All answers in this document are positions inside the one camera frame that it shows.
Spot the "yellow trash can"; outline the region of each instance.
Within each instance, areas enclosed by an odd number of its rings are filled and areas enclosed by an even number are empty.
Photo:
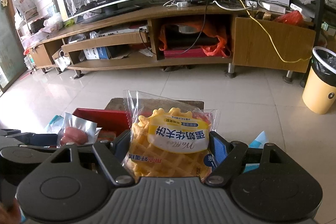
[[[336,99],[336,53],[314,47],[312,65],[302,99],[317,114],[326,114]]]

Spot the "human hand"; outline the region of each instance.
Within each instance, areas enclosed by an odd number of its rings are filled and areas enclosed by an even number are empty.
[[[21,212],[19,203],[14,198],[13,206],[6,210],[0,203],[0,224],[20,224],[21,223]]]

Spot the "glass door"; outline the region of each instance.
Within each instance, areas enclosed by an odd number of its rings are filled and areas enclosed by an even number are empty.
[[[6,91],[10,85],[25,71],[22,49],[7,17],[8,6],[0,4],[0,89]]]

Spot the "tiled floor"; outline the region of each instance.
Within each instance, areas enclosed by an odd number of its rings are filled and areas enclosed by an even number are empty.
[[[324,197],[316,216],[336,224],[336,105],[323,116],[305,107],[299,81],[282,81],[283,71],[237,68],[228,79],[223,65],[197,66],[171,73],[159,68],[88,72],[78,80],[67,70],[57,75],[37,71],[17,81],[0,97],[0,126],[43,132],[56,114],[77,107],[103,109],[123,90],[140,90],[176,99],[205,102],[222,110],[218,132],[227,140],[251,142],[265,130],[276,143],[322,185]]]

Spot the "waffle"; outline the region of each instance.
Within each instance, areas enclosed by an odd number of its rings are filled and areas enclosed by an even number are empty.
[[[211,168],[203,163],[207,150],[191,153],[176,154],[164,151],[152,145],[147,140],[150,119],[156,115],[165,114],[164,110],[154,110],[153,115],[146,118],[139,116],[139,122],[132,125],[132,140],[130,155],[147,158],[148,161],[128,159],[127,167],[138,177],[195,177],[205,178]],[[179,108],[172,108],[169,115],[192,118],[191,111],[181,113]]]

